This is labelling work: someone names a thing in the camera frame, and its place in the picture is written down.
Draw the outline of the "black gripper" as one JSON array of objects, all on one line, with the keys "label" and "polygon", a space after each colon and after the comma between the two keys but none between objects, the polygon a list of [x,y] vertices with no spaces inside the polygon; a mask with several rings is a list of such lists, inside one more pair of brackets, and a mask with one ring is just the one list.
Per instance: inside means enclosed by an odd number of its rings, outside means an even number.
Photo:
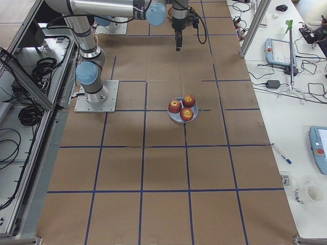
[{"label": "black gripper", "polygon": [[185,18],[172,17],[172,28],[175,30],[176,51],[180,51],[182,48],[182,31],[185,29]]}]

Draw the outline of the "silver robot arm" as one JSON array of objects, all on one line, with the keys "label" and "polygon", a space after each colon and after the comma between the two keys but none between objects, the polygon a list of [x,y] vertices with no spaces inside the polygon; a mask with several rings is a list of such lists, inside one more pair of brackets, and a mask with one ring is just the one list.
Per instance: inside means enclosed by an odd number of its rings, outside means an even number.
[{"label": "silver robot arm", "polygon": [[168,1],[47,1],[47,4],[62,15],[80,46],[82,63],[76,68],[76,77],[84,89],[86,101],[95,105],[108,99],[109,89],[101,80],[105,53],[97,44],[88,17],[107,22],[124,17],[159,26],[166,19]]}]

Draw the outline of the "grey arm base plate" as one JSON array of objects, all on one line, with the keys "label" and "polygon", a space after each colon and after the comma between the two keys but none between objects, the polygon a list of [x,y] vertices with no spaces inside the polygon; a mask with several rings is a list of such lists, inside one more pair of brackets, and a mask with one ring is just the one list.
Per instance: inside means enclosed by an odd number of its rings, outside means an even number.
[{"label": "grey arm base plate", "polygon": [[114,113],[119,90],[119,80],[106,80],[98,93],[90,94],[81,86],[78,92],[76,113]]}]

